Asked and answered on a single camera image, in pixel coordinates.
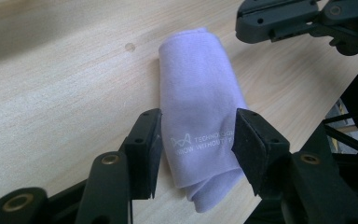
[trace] black plastic part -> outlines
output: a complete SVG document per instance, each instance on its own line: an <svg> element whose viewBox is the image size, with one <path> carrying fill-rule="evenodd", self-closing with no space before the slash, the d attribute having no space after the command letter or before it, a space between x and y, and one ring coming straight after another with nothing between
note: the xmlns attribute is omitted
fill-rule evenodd
<svg viewBox="0 0 358 224"><path fill-rule="evenodd" d="M237 38L245 43L272 42L309 33L332 36L330 46L358 53L358 0L330 0L318 11L316 0L244 1L237 13Z"/></svg>
<svg viewBox="0 0 358 224"><path fill-rule="evenodd" d="M283 196L279 210L285 220L285 224L305 224L308 222L308 215L296 191L293 180L290 177L282 187Z"/></svg>
<svg viewBox="0 0 358 224"><path fill-rule="evenodd" d="M237 38L254 44L302 35L310 28L307 22L312 21L318 12L315 1L244 1L237 15Z"/></svg>
<svg viewBox="0 0 358 224"><path fill-rule="evenodd" d="M286 224L281 200L262 200L244 224Z"/></svg>
<svg viewBox="0 0 358 224"><path fill-rule="evenodd" d="M344 120L344 119L351 119L351 118L357 117L357 116L358 116L358 114L352 114L352 113L343 114L343 115L339 115L339 116L336 116L336 117L324 119L323 124L334 123L334 122L341 121L341 120Z"/></svg>
<svg viewBox="0 0 358 224"><path fill-rule="evenodd" d="M41 218L39 219L51 224L75 223L86 183L87 180L84 180L48 198L48 203L40 214Z"/></svg>
<svg viewBox="0 0 358 224"><path fill-rule="evenodd" d="M0 199L0 223L38 223L37 214L46 200L43 189L17 189Z"/></svg>
<svg viewBox="0 0 358 224"><path fill-rule="evenodd" d="M336 129L329 127L329 126L325 126L326 132L329 136L331 136L334 139L337 139L338 142L341 142L349 147L352 147L356 150L358 150L358 140L347 136L345 133L342 133L340 131L337 131Z"/></svg>
<svg viewBox="0 0 358 224"><path fill-rule="evenodd" d="M358 0L329 1L321 15L325 25L337 25L349 21L358 21Z"/></svg>
<svg viewBox="0 0 358 224"><path fill-rule="evenodd" d="M289 147L289 142L263 117L237 109L232 151L255 195L262 199L281 196L278 183L290 156Z"/></svg>
<svg viewBox="0 0 358 224"><path fill-rule="evenodd" d="M145 111L120 148L128 157L133 200L155 197L161 150L161 110Z"/></svg>
<svg viewBox="0 0 358 224"><path fill-rule="evenodd" d="M131 210L126 155L117 151L98 156L92 164L75 223L132 223Z"/></svg>
<svg viewBox="0 0 358 224"><path fill-rule="evenodd" d="M358 197L339 176L322 125L301 151L292 155L288 172L309 224L358 223ZM283 198L286 194L294 191L285 191ZM283 210L285 219L296 213Z"/></svg>

